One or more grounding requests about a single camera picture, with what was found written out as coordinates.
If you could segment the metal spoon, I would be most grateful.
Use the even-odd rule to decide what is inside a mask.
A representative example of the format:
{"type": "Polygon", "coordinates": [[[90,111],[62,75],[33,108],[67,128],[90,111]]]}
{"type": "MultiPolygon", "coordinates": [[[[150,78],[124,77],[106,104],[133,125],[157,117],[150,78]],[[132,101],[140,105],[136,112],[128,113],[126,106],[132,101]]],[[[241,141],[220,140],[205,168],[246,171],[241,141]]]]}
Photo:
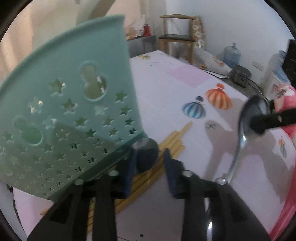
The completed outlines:
{"type": "Polygon", "coordinates": [[[242,160],[243,150],[254,140],[259,134],[257,134],[250,126],[250,122],[253,117],[268,114],[268,103],[262,96],[255,95],[245,102],[238,120],[238,142],[233,157],[232,164],[229,168],[226,181],[231,184],[235,172],[237,171],[240,161],[242,160]]]}
{"type": "Polygon", "coordinates": [[[158,143],[152,138],[137,140],[132,149],[135,156],[135,173],[141,174],[151,169],[159,156],[158,143]]]}

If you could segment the black rice cooker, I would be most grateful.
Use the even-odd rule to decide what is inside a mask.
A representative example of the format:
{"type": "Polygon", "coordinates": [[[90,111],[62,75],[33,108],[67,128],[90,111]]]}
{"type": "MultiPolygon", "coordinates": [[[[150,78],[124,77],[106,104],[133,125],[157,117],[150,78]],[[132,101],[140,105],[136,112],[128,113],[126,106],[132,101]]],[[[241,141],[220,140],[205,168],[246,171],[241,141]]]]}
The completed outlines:
{"type": "Polygon", "coordinates": [[[237,85],[240,85],[241,87],[247,87],[251,79],[251,72],[241,65],[236,65],[232,69],[231,79],[237,85]]]}

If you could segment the blue water jug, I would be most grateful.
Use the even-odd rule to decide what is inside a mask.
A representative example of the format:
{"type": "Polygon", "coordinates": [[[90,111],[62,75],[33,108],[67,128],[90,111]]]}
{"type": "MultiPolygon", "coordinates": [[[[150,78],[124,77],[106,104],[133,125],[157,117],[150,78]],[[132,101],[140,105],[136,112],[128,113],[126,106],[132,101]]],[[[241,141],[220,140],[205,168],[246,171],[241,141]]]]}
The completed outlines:
{"type": "Polygon", "coordinates": [[[240,61],[241,52],[237,49],[236,42],[233,42],[231,46],[227,46],[224,49],[223,62],[230,68],[235,68],[240,61]]]}

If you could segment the green plastic utensil holder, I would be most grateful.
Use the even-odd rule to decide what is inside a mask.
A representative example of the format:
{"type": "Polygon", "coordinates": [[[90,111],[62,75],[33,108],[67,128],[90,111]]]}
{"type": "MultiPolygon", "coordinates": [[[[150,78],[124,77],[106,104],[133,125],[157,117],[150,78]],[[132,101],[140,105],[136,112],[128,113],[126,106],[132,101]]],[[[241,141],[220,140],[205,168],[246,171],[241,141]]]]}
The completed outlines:
{"type": "Polygon", "coordinates": [[[1,85],[1,181],[57,200],[145,138],[123,15],[86,21],[39,47],[1,85]]]}

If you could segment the floral cushion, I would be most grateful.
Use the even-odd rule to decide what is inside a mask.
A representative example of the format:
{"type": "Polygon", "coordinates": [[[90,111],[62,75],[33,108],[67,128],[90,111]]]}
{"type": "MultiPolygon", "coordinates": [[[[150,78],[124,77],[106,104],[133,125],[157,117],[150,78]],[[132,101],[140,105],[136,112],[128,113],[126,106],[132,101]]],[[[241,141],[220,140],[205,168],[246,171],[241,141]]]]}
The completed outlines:
{"type": "Polygon", "coordinates": [[[195,16],[193,20],[193,38],[195,40],[195,45],[204,50],[206,43],[201,16],[195,16]]]}

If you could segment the wooden chair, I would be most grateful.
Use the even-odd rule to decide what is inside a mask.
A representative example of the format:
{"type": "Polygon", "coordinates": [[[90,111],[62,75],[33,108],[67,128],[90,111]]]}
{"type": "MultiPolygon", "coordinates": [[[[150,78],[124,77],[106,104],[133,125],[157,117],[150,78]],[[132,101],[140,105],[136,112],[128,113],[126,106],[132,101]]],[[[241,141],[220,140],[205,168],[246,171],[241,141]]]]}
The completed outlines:
{"type": "Polygon", "coordinates": [[[171,14],[171,15],[161,15],[163,19],[164,34],[159,36],[159,49],[165,53],[169,53],[169,43],[182,43],[189,46],[188,62],[193,65],[194,61],[194,47],[195,40],[193,38],[193,20],[195,16],[187,16],[182,14],[171,14]],[[169,34],[168,33],[168,19],[182,19],[189,21],[189,33],[188,35],[181,34],[169,34]]]}

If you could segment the grey cabinet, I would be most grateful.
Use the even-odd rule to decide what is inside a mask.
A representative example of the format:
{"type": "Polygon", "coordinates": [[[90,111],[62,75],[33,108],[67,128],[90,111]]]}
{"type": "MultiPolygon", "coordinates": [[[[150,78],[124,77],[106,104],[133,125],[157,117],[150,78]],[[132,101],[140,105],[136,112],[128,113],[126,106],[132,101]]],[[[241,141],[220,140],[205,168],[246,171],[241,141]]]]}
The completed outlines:
{"type": "Polygon", "coordinates": [[[156,51],[157,49],[157,39],[155,35],[128,40],[127,44],[131,58],[156,51]]]}

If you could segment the red bottle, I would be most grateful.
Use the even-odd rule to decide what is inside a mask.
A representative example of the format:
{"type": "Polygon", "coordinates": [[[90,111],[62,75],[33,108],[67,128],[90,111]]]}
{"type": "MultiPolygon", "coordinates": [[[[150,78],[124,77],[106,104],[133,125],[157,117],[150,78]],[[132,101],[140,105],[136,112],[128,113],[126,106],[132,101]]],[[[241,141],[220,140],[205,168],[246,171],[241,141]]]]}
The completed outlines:
{"type": "Polygon", "coordinates": [[[144,24],[144,37],[148,37],[151,35],[151,28],[149,24],[144,24]]]}

